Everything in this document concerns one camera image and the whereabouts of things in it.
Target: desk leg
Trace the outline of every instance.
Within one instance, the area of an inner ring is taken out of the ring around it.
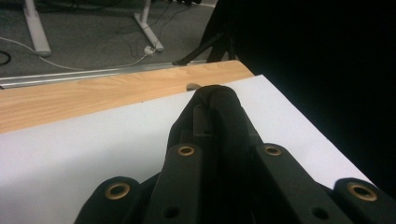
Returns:
[[[134,19],[136,20],[137,24],[139,24],[140,28],[142,28],[152,47],[154,47],[157,52],[163,52],[163,45],[160,43],[157,36],[155,36],[147,24],[150,3],[151,0],[146,0],[142,13],[135,13]]]
[[[27,25],[29,27],[33,45],[35,47],[35,53],[41,57],[50,56],[51,51],[49,42],[47,41],[46,34],[44,33],[43,26],[41,25],[41,20],[38,17],[38,13],[35,10],[34,0],[25,0],[23,11]]]

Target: wooden table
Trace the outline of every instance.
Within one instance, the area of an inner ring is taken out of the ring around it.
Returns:
[[[190,83],[205,86],[253,76],[242,63],[227,61],[2,90],[0,133],[181,93]]]

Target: metal grommet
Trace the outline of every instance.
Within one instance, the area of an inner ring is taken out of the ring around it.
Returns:
[[[347,189],[355,197],[360,198],[367,202],[373,202],[378,198],[374,191],[363,186],[362,184],[349,183],[349,184],[347,184]]]
[[[271,156],[279,156],[282,151],[275,147],[265,147],[264,151]]]
[[[112,190],[120,188],[120,192],[113,193]],[[128,184],[117,182],[107,187],[105,195],[109,200],[118,200],[128,194],[131,187]]]
[[[193,147],[180,147],[177,151],[180,156],[190,156],[194,153]]]

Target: gray carpet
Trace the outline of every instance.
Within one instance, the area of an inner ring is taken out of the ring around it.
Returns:
[[[77,9],[48,13],[46,11],[49,8],[36,1],[52,51],[45,59],[62,66],[87,70],[137,62],[150,43],[133,18],[135,12],[141,11],[143,1],[132,2],[122,0],[114,7],[101,10]],[[136,65],[171,63],[196,49],[213,12],[213,2],[208,0],[187,7],[177,1],[153,1],[148,24],[163,44],[164,51],[155,52]],[[0,4],[0,36],[33,48],[23,16],[23,1],[0,0]],[[45,63],[29,49],[1,39],[0,50],[12,57],[10,63],[0,66],[0,77],[74,71]],[[210,49],[195,60],[205,60],[209,52]]]

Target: white sheet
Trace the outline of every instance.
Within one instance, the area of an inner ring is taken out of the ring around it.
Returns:
[[[264,142],[286,148],[319,183],[343,177],[372,183],[264,76],[226,84],[238,94]],[[185,92],[78,118],[0,134],[2,224],[73,223],[103,181],[142,182],[163,165]]]

